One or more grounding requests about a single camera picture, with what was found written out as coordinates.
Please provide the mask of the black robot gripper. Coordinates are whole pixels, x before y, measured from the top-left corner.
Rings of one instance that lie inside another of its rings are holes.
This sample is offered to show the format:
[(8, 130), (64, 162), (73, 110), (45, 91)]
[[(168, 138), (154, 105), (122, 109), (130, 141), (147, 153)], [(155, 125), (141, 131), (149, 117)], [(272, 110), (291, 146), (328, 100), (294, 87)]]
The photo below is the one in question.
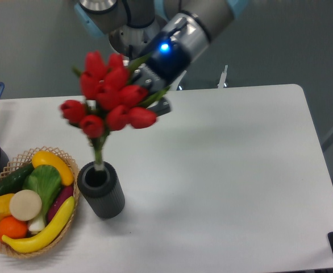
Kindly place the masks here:
[(131, 83), (152, 96), (169, 86), (191, 63), (186, 47), (171, 32), (161, 32), (141, 51), (147, 60), (138, 65)]

